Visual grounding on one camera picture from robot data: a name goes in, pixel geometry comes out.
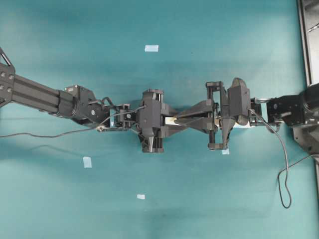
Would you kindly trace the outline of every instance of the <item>white tape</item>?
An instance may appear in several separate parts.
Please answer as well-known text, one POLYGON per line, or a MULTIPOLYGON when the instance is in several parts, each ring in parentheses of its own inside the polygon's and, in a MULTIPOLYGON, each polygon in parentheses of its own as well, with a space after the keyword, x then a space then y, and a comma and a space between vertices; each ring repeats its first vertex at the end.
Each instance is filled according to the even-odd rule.
POLYGON ((240 125, 235 123, 234 128, 253 128, 254 126, 250 126, 249 122, 246 125, 240 125))
POLYGON ((136 198, 141 199, 141 200, 145 200, 145 194, 137 194, 136 198))
POLYGON ((159 45, 145 45, 145 51, 146 52, 158 52, 159 45))
POLYGON ((92 160, 91 157, 85 156, 83 157, 84 168, 92 168, 92 160))
POLYGON ((221 153, 222 153, 222 154, 229 154, 229 148, 228 148, 228 149, 225 149, 225 150, 222 150, 221 153))

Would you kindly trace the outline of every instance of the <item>tape piece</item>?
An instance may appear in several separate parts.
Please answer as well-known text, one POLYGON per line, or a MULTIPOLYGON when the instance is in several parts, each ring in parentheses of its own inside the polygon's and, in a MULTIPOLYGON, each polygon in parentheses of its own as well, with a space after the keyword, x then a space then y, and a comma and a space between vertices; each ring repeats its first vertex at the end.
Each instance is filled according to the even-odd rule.
POLYGON ((84 168, 92 168, 92 160, 91 157, 85 156, 83 157, 84 168))
POLYGON ((145 45, 145 52, 158 52, 159 51, 159 45, 145 45))
POLYGON ((222 153, 223 155, 229 154, 229 148, 228 148, 228 149, 223 149, 223 150, 221 150, 221 153, 222 153))
POLYGON ((141 199, 141 200, 145 200, 145 194, 137 194, 136 198, 141 199))

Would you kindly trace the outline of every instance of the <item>teal table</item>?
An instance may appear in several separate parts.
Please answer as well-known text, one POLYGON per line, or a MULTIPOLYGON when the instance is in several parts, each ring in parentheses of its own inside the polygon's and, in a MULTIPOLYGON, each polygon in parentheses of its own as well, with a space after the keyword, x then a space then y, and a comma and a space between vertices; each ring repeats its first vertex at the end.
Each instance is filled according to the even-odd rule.
MULTIPOLYGON (((229 87, 234 77, 252 97, 305 87, 294 0, 11 0, 1 3, 0 45, 19 75, 133 107, 158 88, 184 109, 206 98, 206 81, 229 87)), ((79 128, 20 105, 0 110, 1 135, 79 128)), ((290 163, 306 155, 288 128, 280 135, 290 163)), ((229 155, 210 152, 207 136, 190 129, 164 149, 143 154, 133 132, 1 139, 0 238, 318 238, 313 162, 291 170, 293 204, 284 209, 283 152, 264 127, 234 130, 229 155)))

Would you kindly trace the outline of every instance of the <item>white object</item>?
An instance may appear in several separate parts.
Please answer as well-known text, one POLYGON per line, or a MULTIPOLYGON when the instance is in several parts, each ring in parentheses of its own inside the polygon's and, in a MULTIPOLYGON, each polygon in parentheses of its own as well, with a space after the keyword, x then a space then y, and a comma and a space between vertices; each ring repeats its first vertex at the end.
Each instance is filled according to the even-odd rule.
POLYGON ((137 194, 136 198, 141 199, 141 200, 145 200, 145 194, 137 194))
POLYGON ((85 156, 83 157, 84 168, 92 168, 92 160, 91 157, 85 156))
POLYGON ((174 118, 174 117, 165 117, 165 124, 168 124, 168 125, 180 125, 180 124, 177 124, 177 123, 174 122, 176 119, 177 118, 174 118))
POLYGON ((159 45, 145 45, 145 52, 158 52, 159 45))
POLYGON ((224 154, 229 154, 229 148, 228 149, 223 149, 221 150, 221 153, 224 154))

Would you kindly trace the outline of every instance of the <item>cable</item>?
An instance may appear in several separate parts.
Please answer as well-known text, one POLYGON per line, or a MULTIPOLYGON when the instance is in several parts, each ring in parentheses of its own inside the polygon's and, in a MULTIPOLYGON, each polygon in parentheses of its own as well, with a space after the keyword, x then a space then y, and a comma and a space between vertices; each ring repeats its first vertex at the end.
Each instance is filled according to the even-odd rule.
POLYGON ((113 116, 125 115, 125 114, 129 114, 129 113, 135 113, 135 112, 137 112, 140 109, 143 109, 145 107, 146 106, 141 106, 141 107, 136 108, 133 111, 126 111, 126 112, 122 112, 122 113, 112 114, 112 115, 108 116, 105 120, 103 120, 95 128, 85 128, 85 129, 73 130, 73 131, 68 131, 68 132, 64 132, 64 133, 61 133, 61 134, 57 134, 57 135, 36 135, 36 134, 33 134, 33 133, 22 132, 22 133, 13 133, 13 134, 8 134, 8 135, 1 135, 0 138, 7 138, 7 137, 18 136, 18 135, 28 135, 28 136, 37 137, 37 138, 58 138, 58 137, 61 137, 61 136, 64 136, 64 135, 72 134, 72 133, 79 133, 79 132, 90 131, 90 130, 93 130, 93 129, 99 129, 101 126, 103 126, 103 123, 105 123, 108 119, 110 119, 113 116))
POLYGON ((37 137, 37 138, 58 138, 67 134, 71 134, 71 133, 78 133, 78 132, 84 132, 84 131, 89 131, 89 130, 93 130, 95 128, 85 128, 85 129, 79 129, 79 130, 74 130, 74 131, 68 131, 65 133, 61 133, 61 134, 57 134, 57 135, 36 135, 33 133, 28 133, 28 132, 23 132, 23 133, 13 133, 13 134, 9 134, 9 135, 2 135, 0 136, 0 138, 6 138, 6 137, 12 137, 12 136, 18 136, 18 135, 29 135, 32 137, 37 137))
POLYGON ((103 126, 103 124, 104 124, 109 118, 111 118, 111 117, 113 117, 113 116, 120 116, 120 115, 129 114, 129 113, 135 113, 135 112, 137 112, 137 111, 139 111, 140 109, 143 109, 143 108, 145 108, 145 107, 146 107, 146 105, 140 106, 140 107, 136 108, 136 109, 133 110, 133 111, 126 111, 126 112, 122 112, 122 113, 112 114, 112 115, 110 115, 109 117, 107 117, 105 120, 103 120, 103 121, 96 127, 96 129, 98 129, 99 127, 103 126))
POLYGON ((287 180, 288 180, 288 172, 289 172, 289 163, 288 163, 288 155, 287 155, 287 149, 286 149, 286 145, 283 141, 283 139, 280 137, 280 135, 276 132, 275 129, 273 129, 269 124, 266 123, 266 121, 259 115, 257 114, 253 109, 249 109, 249 111, 254 114, 266 127, 268 130, 271 130, 276 136, 277 138, 279 139, 282 147, 283 147, 283 150, 284 150, 284 155, 285 155, 285 164, 286 164, 286 178, 285 178, 285 188, 286 188, 286 191, 288 193, 288 196, 289 196, 289 203, 288 205, 286 206, 285 203, 284 203, 284 200, 283 200, 283 197, 282 197, 282 194, 281 194, 281 188, 279 187, 279 193, 280 193, 280 200, 281 200, 281 204, 283 205, 284 208, 288 209, 290 206, 291 206, 291 203, 292 203, 292 197, 291 197, 291 194, 290 194, 290 191, 289 191, 289 188, 287 186, 287 180))
MULTIPOLYGON (((300 163, 301 161, 303 161, 303 160, 305 160, 305 159, 307 159, 307 158, 313 157, 313 156, 319 156, 319 154, 311 154, 311 155, 308 155, 307 157, 304 157, 304 158, 300 159, 299 161, 293 163, 292 165, 288 166, 288 168, 291 168, 291 167, 295 166, 296 164, 300 163)), ((281 194, 281 186, 280 186, 280 179, 279 179, 279 177, 280 177, 280 175, 282 174, 282 172, 284 172, 284 171, 286 171, 286 168, 284 168, 283 170, 281 170, 281 171, 278 173, 278 176, 277 176, 278 186, 279 186, 279 195, 280 195, 280 199, 281 199, 282 204, 283 204, 283 197, 282 197, 282 194, 281 194)))

